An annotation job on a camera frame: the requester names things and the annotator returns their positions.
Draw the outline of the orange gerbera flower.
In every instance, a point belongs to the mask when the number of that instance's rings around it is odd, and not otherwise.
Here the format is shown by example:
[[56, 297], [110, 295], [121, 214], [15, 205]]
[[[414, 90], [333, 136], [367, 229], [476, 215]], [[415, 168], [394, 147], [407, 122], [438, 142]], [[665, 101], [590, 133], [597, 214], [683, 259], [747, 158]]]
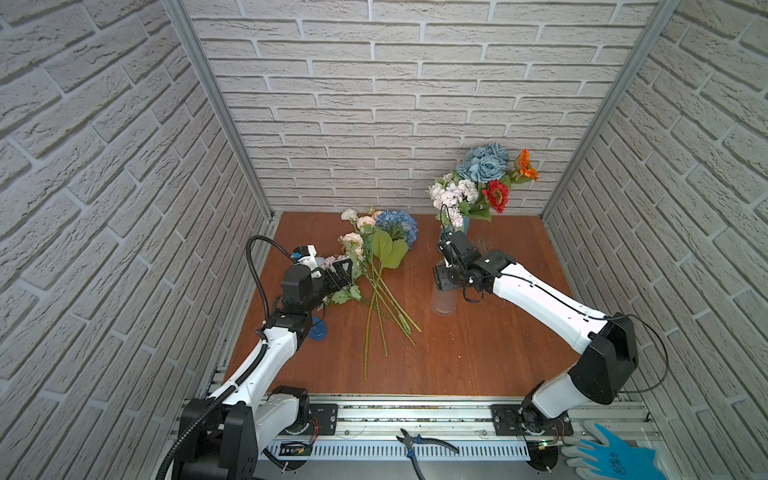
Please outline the orange gerbera flower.
[[513, 161], [508, 163], [502, 180], [507, 186], [521, 185], [539, 180], [539, 173], [533, 167], [528, 149], [523, 149]]

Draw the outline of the peach rose stem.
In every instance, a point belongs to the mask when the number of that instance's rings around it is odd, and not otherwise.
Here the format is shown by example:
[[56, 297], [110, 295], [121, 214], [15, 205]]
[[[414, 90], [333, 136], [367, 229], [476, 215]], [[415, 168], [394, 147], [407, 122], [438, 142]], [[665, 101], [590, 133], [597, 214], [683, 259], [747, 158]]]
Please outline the peach rose stem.
[[413, 333], [419, 332], [421, 328], [416, 324], [410, 314], [395, 298], [391, 288], [384, 280], [383, 269], [379, 261], [373, 256], [369, 244], [369, 235], [373, 230], [375, 220], [374, 214], [385, 211], [370, 209], [365, 214], [358, 213], [356, 223], [348, 222], [352, 231], [340, 236], [338, 242], [341, 246], [341, 255], [347, 255], [350, 258], [356, 258], [362, 270], [362, 275], [358, 278], [365, 279], [371, 287], [371, 293], [366, 296], [362, 302], [369, 308], [369, 317], [376, 317], [379, 323], [389, 320], [394, 323], [403, 333], [405, 338], [413, 341]]

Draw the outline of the clear glass vase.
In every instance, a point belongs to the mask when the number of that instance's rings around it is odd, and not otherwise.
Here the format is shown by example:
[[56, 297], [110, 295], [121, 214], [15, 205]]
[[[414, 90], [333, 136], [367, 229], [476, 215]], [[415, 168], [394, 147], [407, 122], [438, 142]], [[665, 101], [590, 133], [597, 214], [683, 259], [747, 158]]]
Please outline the clear glass vase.
[[457, 289], [451, 291], [438, 291], [435, 286], [431, 294], [430, 308], [433, 313], [440, 316], [452, 315], [457, 309]]

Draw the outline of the dark blue hydrangea flower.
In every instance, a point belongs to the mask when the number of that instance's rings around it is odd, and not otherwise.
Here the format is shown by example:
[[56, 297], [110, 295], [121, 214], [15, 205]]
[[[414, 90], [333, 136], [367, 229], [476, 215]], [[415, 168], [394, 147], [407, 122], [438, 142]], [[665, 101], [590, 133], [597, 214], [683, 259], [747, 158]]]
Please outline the dark blue hydrangea flower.
[[371, 252], [383, 269], [397, 269], [418, 238], [417, 222], [404, 210], [381, 211], [374, 220]]

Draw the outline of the light blue rose bouquet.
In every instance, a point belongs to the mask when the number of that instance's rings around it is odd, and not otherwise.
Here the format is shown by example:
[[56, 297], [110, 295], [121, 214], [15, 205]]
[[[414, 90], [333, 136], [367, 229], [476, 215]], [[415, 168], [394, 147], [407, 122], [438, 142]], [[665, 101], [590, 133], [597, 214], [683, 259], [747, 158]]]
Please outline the light blue rose bouquet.
[[462, 179], [489, 183], [502, 178], [509, 162], [507, 150], [498, 143], [491, 143], [470, 149], [456, 172]]

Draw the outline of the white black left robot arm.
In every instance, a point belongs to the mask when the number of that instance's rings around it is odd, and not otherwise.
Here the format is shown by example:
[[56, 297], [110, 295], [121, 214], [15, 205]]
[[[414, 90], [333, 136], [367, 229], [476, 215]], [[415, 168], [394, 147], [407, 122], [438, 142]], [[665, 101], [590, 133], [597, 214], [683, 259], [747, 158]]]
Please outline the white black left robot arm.
[[287, 428], [309, 425], [306, 390], [267, 390], [312, 328], [314, 310], [350, 285], [353, 263], [291, 265], [281, 282], [282, 305], [259, 332], [260, 340], [214, 393], [182, 409], [175, 443], [156, 473], [159, 479], [250, 479], [264, 448]]

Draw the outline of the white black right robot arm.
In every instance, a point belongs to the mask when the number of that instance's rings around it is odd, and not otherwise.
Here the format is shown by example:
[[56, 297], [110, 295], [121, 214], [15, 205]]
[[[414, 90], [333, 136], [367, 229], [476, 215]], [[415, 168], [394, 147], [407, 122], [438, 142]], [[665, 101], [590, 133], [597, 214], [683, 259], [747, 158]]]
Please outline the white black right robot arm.
[[633, 320], [587, 307], [538, 279], [499, 250], [480, 253], [462, 231], [443, 231], [434, 268], [439, 290], [491, 293], [521, 308], [561, 337], [579, 358], [567, 370], [533, 389], [517, 413], [519, 428], [543, 435], [571, 408], [609, 405], [638, 366]]

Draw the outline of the red carnation flower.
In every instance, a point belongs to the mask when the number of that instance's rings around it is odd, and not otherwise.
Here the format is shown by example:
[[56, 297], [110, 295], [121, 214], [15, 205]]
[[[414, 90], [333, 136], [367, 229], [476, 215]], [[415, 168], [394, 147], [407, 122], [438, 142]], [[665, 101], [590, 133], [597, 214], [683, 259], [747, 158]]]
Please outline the red carnation flower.
[[468, 201], [466, 216], [470, 219], [492, 221], [492, 214], [505, 212], [509, 202], [509, 187], [500, 180], [476, 184], [477, 198]]

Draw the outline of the pink white mixed bouquet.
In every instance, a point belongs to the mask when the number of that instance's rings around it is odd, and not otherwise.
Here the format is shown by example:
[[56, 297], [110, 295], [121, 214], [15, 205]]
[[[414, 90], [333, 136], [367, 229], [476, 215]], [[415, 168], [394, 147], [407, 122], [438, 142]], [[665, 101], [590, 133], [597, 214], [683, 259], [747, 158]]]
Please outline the pink white mixed bouquet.
[[479, 200], [476, 184], [451, 171], [437, 177], [428, 193], [441, 225], [453, 230], [465, 230], [471, 207]]

